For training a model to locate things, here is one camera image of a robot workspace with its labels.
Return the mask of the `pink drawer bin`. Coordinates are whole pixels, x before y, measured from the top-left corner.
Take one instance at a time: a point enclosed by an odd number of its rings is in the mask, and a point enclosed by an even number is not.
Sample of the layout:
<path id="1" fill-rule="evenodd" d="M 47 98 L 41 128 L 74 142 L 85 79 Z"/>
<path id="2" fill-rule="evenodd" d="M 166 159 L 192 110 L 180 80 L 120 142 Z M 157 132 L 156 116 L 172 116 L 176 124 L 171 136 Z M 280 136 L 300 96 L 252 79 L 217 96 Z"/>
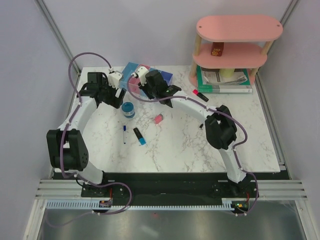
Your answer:
<path id="1" fill-rule="evenodd" d="M 141 86 L 144 86 L 147 83 L 146 80 L 146 74 L 149 72 L 150 67 L 147 65 L 138 65 L 135 66 L 131 73 L 129 74 L 128 79 L 128 88 L 132 93 L 139 94 L 140 96 L 145 97 L 145 93 L 142 89 L 140 89 Z"/>

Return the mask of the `pink eraser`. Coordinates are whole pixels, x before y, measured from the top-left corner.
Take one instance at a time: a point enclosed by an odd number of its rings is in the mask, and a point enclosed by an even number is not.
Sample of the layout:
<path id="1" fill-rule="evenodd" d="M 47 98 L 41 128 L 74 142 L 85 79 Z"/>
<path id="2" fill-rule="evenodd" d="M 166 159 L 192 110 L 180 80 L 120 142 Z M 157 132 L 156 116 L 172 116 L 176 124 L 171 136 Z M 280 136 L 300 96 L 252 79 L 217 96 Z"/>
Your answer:
<path id="1" fill-rule="evenodd" d="M 155 124 L 159 124 L 160 122 L 162 122 L 164 119 L 164 116 L 162 114 L 158 114 L 155 118 L 154 118 L 154 122 Z"/>

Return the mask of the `purple drawer bin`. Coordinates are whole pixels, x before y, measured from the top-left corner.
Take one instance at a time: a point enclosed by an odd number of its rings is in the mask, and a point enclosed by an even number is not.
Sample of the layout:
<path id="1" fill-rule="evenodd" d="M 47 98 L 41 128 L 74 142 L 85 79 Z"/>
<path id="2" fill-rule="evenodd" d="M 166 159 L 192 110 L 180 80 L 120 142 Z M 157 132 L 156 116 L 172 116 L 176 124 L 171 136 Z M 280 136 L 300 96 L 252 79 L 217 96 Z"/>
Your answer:
<path id="1" fill-rule="evenodd" d="M 160 73 L 160 75 L 162 76 L 164 82 L 166 83 L 167 86 L 171 86 L 172 85 L 172 80 L 173 80 L 173 74 L 163 71 L 163 70 L 159 70 L 158 71 Z"/>

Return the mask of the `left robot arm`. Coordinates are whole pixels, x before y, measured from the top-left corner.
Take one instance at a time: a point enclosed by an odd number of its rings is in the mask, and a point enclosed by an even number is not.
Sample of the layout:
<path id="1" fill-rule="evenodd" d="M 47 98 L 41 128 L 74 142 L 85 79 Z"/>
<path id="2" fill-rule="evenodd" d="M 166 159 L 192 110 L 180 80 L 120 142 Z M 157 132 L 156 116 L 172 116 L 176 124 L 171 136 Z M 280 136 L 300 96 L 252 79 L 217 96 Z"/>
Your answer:
<path id="1" fill-rule="evenodd" d="M 78 103 L 66 120 L 46 134 L 50 164 L 60 169 L 65 178 L 78 176 L 93 184 L 92 191 L 99 197 L 106 196 L 110 185 L 103 180 L 104 172 L 89 160 L 89 151 L 83 139 L 83 131 L 101 103 L 119 109 L 126 90 L 119 87 L 123 74 L 112 71 L 88 72 L 87 82 L 77 93 Z"/>

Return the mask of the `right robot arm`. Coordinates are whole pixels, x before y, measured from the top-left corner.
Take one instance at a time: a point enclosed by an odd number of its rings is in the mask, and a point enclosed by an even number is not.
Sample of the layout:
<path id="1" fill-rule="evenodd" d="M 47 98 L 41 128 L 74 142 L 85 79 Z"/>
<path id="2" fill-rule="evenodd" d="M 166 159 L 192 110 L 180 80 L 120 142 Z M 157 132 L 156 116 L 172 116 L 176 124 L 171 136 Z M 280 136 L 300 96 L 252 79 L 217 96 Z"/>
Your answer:
<path id="1" fill-rule="evenodd" d="M 139 67 L 133 75 L 139 79 L 138 87 L 148 97 L 148 102 L 160 102 L 173 109 L 180 109 L 204 123 L 207 142 L 217 149 L 226 167 L 229 191 L 242 196 L 249 184 L 248 172 L 243 169 L 235 151 L 236 120 L 225 105 L 210 107 L 191 98 L 180 87 L 168 85 L 158 70 Z"/>

